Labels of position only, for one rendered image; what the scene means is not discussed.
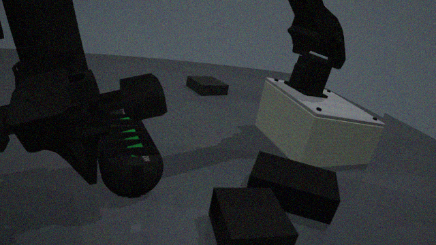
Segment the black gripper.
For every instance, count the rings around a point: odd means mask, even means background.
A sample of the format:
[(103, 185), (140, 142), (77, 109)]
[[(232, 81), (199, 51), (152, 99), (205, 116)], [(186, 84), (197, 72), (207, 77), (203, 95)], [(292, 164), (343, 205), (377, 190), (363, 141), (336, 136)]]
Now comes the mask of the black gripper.
[[(51, 42), (16, 48), (20, 61), (28, 63), (31, 72), (73, 63), (78, 71), (88, 69), (80, 34)], [(102, 114), (82, 122), (81, 138), (71, 144), (57, 144), (50, 150), (65, 159), (88, 184), (97, 184), (97, 148), (99, 137), (110, 131), (110, 112), (124, 109), (134, 121), (162, 116), (168, 112), (164, 90), (159, 79), (151, 73), (119, 80), (120, 90), (100, 94)], [(7, 124), (8, 105), (0, 106), (0, 152), (14, 134)]]

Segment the dark grey controller unit with green rocker switches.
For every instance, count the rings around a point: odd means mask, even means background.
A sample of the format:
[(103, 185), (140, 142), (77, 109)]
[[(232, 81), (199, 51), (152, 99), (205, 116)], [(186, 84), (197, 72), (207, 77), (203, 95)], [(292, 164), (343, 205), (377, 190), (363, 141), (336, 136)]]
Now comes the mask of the dark grey controller unit with green rocker switches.
[(110, 131), (99, 137), (97, 159), (102, 180), (114, 194), (141, 197), (163, 175), (163, 160), (141, 120), (123, 110), (110, 112)]

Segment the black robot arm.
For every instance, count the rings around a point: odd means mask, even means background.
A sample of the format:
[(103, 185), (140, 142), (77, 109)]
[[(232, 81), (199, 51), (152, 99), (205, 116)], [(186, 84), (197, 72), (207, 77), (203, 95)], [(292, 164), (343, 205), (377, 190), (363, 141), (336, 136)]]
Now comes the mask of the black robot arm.
[[(295, 17), (287, 30), (292, 37), (292, 52), (300, 56), (290, 81), (284, 84), (303, 95), (328, 98), (323, 91), (331, 69), (340, 69), (345, 62), (341, 25), (322, 0), (288, 1)], [(2, 2), (16, 48), (79, 33), (72, 0)], [(48, 72), (31, 72), (24, 62), (15, 64), (12, 70), (16, 88), (6, 121), (27, 152), (74, 143), (82, 136), (82, 123), (102, 114), (100, 91), (91, 69), (78, 71), (70, 63)]]

